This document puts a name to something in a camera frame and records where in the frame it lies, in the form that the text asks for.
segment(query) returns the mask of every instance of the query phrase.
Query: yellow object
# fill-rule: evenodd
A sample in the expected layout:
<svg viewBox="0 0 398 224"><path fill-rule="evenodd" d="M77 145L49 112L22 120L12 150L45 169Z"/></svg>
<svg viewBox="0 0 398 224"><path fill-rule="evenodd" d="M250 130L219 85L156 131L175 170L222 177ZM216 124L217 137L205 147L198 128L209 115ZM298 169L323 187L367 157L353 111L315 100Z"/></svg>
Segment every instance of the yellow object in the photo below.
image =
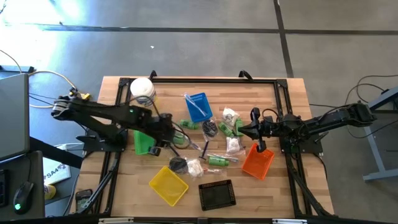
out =
<svg viewBox="0 0 398 224"><path fill-rule="evenodd" d="M52 185L44 185L44 199L49 200L54 197L57 190Z"/></svg>
<svg viewBox="0 0 398 224"><path fill-rule="evenodd" d="M149 182L149 186L170 206L174 206L188 190L188 185L166 166Z"/></svg>

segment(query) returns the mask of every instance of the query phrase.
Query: white packet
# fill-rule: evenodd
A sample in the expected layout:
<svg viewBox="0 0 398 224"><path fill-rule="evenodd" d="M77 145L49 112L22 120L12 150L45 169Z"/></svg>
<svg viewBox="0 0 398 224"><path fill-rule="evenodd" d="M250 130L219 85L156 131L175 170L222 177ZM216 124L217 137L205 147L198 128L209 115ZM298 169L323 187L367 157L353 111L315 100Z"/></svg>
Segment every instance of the white packet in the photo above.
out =
<svg viewBox="0 0 398 224"><path fill-rule="evenodd" d="M226 153L229 156L246 154L239 137L226 138Z"/></svg>
<svg viewBox="0 0 398 224"><path fill-rule="evenodd" d="M223 120L226 124L231 126L232 128L235 126L235 122L237 118L239 117L239 114L235 112L234 110L225 107L223 111Z"/></svg>
<svg viewBox="0 0 398 224"><path fill-rule="evenodd" d="M200 165L199 159L190 159L187 161L188 164L188 173L191 177L201 177L204 174L204 171Z"/></svg>

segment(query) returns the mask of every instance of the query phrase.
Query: clear plastic bag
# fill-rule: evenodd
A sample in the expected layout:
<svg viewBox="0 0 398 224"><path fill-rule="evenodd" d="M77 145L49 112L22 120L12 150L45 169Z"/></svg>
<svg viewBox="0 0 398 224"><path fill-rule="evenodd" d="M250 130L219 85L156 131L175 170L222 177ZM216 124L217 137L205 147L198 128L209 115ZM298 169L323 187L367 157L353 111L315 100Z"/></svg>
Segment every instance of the clear plastic bag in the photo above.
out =
<svg viewBox="0 0 398 224"><path fill-rule="evenodd" d="M211 153L208 153L207 156L220 157L220 158L223 158L223 159L227 159L227 160L229 160L231 162L239 162L239 158L233 157L233 156L228 155L228 154L218 154L218 153L211 152Z"/></svg>
<svg viewBox="0 0 398 224"><path fill-rule="evenodd" d="M205 172L205 174L222 174L223 173L222 169L209 169L207 167L204 167L203 171Z"/></svg>
<svg viewBox="0 0 398 224"><path fill-rule="evenodd" d="M246 154L239 137L226 138L226 153L229 156Z"/></svg>
<svg viewBox="0 0 398 224"><path fill-rule="evenodd" d="M201 128L206 141L212 140L218 134L215 118L202 122Z"/></svg>
<svg viewBox="0 0 398 224"><path fill-rule="evenodd" d="M188 172L187 158L180 156L170 158L169 169L177 174L186 174Z"/></svg>
<svg viewBox="0 0 398 224"><path fill-rule="evenodd" d="M188 165L188 173L191 177L197 178L203 176L204 170L200 165L199 159L190 159L187 161L187 165Z"/></svg>
<svg viewBox="0 0 398 224"><path fill-rule="evenodd" d="M235 126L235 122L237 118L239 117L239 114L235 112L234 110L225 107L223 111L223 120L226 124L230 126L230 128L233 128Z"/></svg>

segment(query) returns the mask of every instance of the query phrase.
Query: gray floor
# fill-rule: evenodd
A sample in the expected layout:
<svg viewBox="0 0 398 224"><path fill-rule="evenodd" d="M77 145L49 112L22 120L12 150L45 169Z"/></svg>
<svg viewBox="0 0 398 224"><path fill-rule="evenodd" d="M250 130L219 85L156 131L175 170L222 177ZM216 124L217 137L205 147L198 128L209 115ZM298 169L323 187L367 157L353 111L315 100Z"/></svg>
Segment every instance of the gray floor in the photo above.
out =
<svg viewBox="0 0 398 224"><path fill-rule="evenodd" d="M90 0L11 1L0 20L15 23L115 27L212 27L277 29L272 0ZM280 0L286 29L397 30L395 0ZM22 4L29 4L23 9ZM1 48L20 64L66 75L95 98L105 75L209 75L235 77L242 69L254 77L286 77L279 34L155 32L62 32L12 26L0 35ZM398 36L287 35L294 77L304 78L311 103L342 105L365 75L398 73ZM0 56L0 63L12 63ZM383 88L398 78L370 78ZM30 91L62 95L69 86L51 75L30 80ZM365 99L380 92L361 88ZM351 94L349 102L358 100ZM327 108L312 107L313 115ZM391 126L390 131L397 131ZM83 130L30 109L30 134L50 144L76 142ZM353 129L357 136L364 133ZM328 183L337 215L384 222L398 220L398 177L365 184L362 175L377 171L367 140L345 128L323 140ZM383 150L388 168L398 168L398 153Z"/></svg>

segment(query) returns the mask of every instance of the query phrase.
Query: desk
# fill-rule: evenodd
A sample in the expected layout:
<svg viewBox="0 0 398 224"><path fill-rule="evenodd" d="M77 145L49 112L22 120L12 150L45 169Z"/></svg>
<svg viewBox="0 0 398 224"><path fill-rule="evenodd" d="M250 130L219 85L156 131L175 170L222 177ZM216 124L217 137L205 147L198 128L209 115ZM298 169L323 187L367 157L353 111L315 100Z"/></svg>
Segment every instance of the desk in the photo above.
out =
<svg viewBox="0 0 398 224"><path fill-rule="evenodd" d="M115 102L120 77L104 77L98 102L112 105ZM287 79L293 113L301 115L303 119L312 117L308 105L307 93L303 79ZM159 111L173 114L173 120L189 119L189 113L182 94L190 95L205 92L213 112L218 119L224 107L237 111L244 124L250 122L250 111L257 106L261 110L276 108L274 88L267 84L249 83L156 83L155 89L158 99L155 102ZM203 135L200 130L187 130L187 134L201 147L204 146ZM254 141L242 137L246 152ZM137 156L134 152L134 138L129 131L128 147L122 153L119 166L116 191L113 201L112 216L129 217L235 217L235 218L269 218L294 217L292 199L285 157L280 152L277 138L266 139L269 150L275 152L275 158L269 168L265 180L246 174L241 170L244 156L239 164L230 163L221 175L205 175L199 179L192 179L189 175L181 178L189 185L186 194L176 206L169 206L148 185L158 171L169 164L172 152L163 149L159 157ZM208 152L225 152L226 138L223 133L209 143ZM194 149L178 150L182 156L197 158L199 152ZM95 189L99 182L102 152L94 152L87 157L81 166L80 177L76 192L84 189ZM312 154L303 154L303 164L308 188L317 200L330 213L333 213L325 172L320 161ZM231 179L234 187L237 205L203 212L200 206L198 185L218 180ZM106 204L109 186L104 190L102 206ZM298 188L300 208L304 211L301 191ZM75 211L75 202L71 211Z"/></svg>

